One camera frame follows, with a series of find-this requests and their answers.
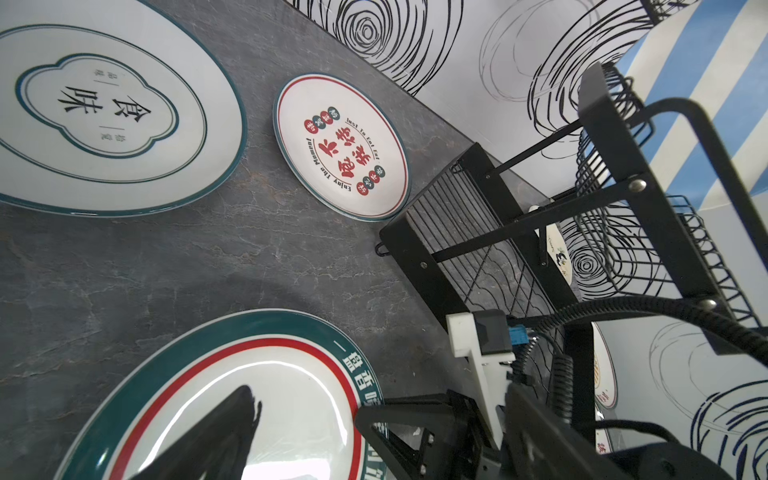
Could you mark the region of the blue striped plate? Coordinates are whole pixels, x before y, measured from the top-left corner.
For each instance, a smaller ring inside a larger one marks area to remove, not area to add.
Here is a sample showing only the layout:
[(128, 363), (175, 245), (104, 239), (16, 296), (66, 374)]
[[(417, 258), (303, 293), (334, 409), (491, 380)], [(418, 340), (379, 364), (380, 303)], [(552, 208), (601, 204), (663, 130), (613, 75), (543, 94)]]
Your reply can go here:
[[(614, 64), (646, 106), (682, 98), (711, 121), (751, 197), (767, 191), (767, 4), (698, 1), (653, 27)], [(688, 120), (652, 119), (641, 147), (659, 186), (698, 210), (730, 204)]]

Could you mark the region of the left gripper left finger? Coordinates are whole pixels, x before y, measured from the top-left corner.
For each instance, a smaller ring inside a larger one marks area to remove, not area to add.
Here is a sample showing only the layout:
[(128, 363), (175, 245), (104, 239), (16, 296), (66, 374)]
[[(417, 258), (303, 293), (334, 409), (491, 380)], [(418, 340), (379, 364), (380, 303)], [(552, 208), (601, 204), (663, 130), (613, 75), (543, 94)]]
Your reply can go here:
[(251, 389), (240, 386), (140, 470), (136, 479), (239, 479), (262, 412)]

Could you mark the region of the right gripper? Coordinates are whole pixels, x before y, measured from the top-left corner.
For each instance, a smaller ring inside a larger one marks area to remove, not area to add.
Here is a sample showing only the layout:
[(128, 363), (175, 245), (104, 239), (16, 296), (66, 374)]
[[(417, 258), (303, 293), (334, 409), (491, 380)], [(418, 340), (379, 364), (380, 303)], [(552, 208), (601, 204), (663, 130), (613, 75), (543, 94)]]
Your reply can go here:
[(358, 409), (357, 431), (398, 479), (501, 479), (502, 462), (476, 401), (449, 390)]

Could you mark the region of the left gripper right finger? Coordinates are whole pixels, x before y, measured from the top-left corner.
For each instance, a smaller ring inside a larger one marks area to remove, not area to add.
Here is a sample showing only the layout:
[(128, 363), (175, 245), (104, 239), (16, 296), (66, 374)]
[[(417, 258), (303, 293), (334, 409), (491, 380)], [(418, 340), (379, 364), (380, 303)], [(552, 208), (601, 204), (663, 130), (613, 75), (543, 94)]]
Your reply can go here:
[(613, 462), (516, 384), (505, 394), (505, 428), (504, 470), (510, 479), (624, 477)]

